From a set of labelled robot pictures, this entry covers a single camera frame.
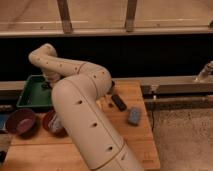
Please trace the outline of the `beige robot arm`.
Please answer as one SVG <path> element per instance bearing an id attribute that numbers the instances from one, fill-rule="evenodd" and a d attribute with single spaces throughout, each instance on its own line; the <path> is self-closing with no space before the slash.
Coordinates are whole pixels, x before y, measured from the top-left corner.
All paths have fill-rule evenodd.
<path id="1" fill-rule="evenodd" d="M 97 105 L 112 85 L 105 67 L 59 58 L 50 44 L 32 51 L 29 61 L 50 82 L 56 114 L 91 171 L 145 171 Z"/>

